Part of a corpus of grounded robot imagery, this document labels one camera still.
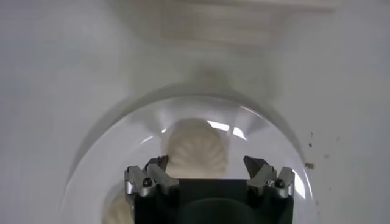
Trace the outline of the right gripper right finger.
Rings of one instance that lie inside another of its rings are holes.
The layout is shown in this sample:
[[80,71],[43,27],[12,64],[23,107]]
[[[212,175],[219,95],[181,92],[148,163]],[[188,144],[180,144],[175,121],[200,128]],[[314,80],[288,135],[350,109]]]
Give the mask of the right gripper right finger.
[[276,198],[294,197],[295,173],[292,168],[282,167],[277,173],[274,166],[264,159],[245,156],[243,161],[250,176],[247,186],[255,189],[258,196],[269,189]]

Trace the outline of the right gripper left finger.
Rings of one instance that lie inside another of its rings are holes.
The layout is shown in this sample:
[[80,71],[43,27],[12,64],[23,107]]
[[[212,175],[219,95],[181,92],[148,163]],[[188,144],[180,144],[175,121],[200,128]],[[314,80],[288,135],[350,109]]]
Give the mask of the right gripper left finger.
[[141,169],[139,166],[129,166],[124,171],[126,198],[152,197],[157,189],[168,195],[179,187],[179,180],[170,177],[165,171],[168,165],[168,155],[150,159]]

